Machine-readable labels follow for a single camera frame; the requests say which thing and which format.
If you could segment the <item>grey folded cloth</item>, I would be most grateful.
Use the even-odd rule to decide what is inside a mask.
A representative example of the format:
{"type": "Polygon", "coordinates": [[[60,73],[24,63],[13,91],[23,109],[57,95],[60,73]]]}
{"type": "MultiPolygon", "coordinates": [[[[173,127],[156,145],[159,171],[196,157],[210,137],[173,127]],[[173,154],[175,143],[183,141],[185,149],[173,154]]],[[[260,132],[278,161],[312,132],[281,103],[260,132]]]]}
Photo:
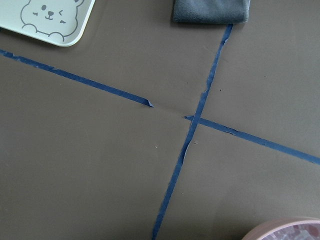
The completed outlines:
{"type": "Polygon", "coordinates": [[[191,24],[242,24],[249,19],[249,0],[176,0],[172,20],[191,24]]]}

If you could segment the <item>cream bear tray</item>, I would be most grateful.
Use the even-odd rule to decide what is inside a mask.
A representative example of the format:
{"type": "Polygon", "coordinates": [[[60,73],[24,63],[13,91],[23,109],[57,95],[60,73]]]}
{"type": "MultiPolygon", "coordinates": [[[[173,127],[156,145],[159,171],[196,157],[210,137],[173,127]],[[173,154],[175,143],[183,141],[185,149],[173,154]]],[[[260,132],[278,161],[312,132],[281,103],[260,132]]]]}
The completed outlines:
{"type": "Polygon", "coordinates": [[[2,0],[0,27],[59,47],[82,37],[94,0],[2,0]]]}

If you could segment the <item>pink bowl of ice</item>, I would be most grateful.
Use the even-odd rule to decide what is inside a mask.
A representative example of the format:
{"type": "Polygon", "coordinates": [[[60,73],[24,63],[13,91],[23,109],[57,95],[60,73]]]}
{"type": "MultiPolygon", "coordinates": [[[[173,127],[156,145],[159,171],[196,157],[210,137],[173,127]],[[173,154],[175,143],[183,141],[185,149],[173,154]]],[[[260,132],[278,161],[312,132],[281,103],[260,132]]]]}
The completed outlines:
{"type": "Polygon", "coordinates": [[[249,231],[243,240],[319,240],[320,219],[289,217],[264,222],[249,231]]]}

